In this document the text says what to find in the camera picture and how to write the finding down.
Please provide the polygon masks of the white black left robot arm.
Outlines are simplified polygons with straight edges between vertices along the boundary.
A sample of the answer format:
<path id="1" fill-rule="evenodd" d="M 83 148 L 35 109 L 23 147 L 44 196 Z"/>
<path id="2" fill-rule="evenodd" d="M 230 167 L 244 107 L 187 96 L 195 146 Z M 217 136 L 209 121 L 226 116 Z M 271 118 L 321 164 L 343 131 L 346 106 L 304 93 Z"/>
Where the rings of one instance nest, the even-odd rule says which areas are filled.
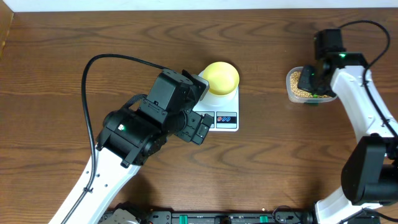
<path id="1" fill-rule="evenodd" d="M 148 95 L 110 112 L 91 158 L 51 223 L 98 223 L 113 198 L 174 135 L 201 145 L 214 118 L 193 109 L 208 92 L 198 75 L 163 69 Z"/>

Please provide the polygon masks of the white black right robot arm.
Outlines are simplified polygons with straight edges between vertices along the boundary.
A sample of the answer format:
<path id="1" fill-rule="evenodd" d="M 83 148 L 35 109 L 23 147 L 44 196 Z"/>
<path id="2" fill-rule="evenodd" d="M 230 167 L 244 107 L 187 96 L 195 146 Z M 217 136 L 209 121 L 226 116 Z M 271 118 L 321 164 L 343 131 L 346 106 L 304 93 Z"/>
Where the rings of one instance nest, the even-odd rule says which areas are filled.
<path id="1" fill-rule="evenodd" d="M 316 65 L 306 65 L 298 88 L 313 95 L 338 97 L 357 145 L 341 171 L 341 185 L 318 201 L 311 223 L 348 223 L 397 202 L 397 121 L 373 83 L 363 54 L 347 52 L 340 29 L 314 36 Z"/>

